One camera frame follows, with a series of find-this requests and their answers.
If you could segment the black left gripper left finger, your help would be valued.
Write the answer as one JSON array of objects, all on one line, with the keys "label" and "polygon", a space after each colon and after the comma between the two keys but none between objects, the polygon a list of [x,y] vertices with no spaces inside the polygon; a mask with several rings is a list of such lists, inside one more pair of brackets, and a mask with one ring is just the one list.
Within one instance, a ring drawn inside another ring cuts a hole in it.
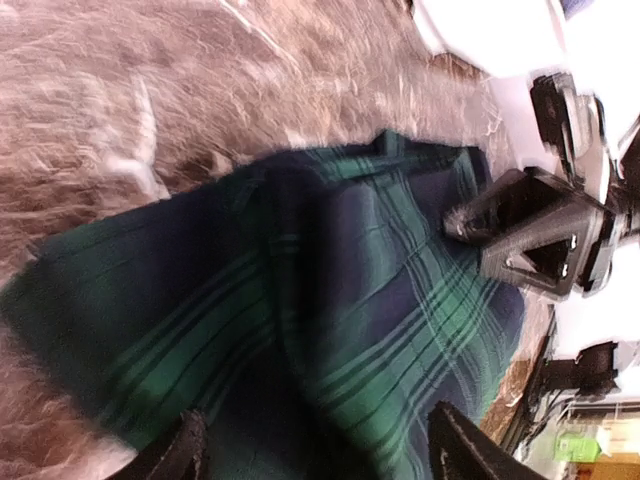
[{"label": "black left gripper left finger", "polygon": [[196,480],[207,475],[206,419],[198,410],[186,410],[108,480]]}]

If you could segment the dark green plaid garment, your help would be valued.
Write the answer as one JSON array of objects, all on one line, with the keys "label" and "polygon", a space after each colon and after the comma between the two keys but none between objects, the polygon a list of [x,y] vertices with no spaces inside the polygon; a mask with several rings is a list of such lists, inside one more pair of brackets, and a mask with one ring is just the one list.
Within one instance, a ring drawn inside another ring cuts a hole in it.
[{"label": "dark green plaid garment", "polygon": [[427,479],[429,411],[481,420],[525,316],[442,232],[490,180],[389,131],[280,152],[50,238],[1,316],[134,448],[200,410],[214,479]]}]

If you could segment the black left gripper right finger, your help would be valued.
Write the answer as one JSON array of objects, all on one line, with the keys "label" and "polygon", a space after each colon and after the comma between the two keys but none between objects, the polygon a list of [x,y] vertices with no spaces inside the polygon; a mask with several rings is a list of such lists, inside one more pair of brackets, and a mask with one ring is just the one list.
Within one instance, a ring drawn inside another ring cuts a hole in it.
[{"label": "black left gripper right finger", "polygon": [[438,480],[544,480],[487,437],[449,402],[428,415],[429,462]]}]

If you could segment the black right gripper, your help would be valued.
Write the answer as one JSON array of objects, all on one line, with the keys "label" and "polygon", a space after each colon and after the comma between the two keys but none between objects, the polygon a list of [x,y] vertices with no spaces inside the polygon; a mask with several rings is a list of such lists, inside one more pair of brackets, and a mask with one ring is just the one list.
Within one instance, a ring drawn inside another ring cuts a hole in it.
[{"label": "black right gripper", "polygon": [[[572,203],[570,214],[544,214]],[[606,286],[620,235],[617,213],[540,167],[507,170],[442,225],[457,241],[489,244],[482,274],[559,299]]]}]

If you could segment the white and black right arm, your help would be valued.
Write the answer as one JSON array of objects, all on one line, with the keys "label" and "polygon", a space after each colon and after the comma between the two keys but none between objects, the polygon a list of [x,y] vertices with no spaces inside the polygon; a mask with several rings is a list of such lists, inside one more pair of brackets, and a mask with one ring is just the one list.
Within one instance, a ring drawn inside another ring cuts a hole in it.
[{"label": "white and black right arm", "polygon": [[480,252],[479,272],[560,306],[558,358],[533,384],[602,398],[639,377],[639,130],[616,159],[599,98],[567,73],[536,78],[531,103],[548,171],[506,171],[443,219],[446,235]]}]

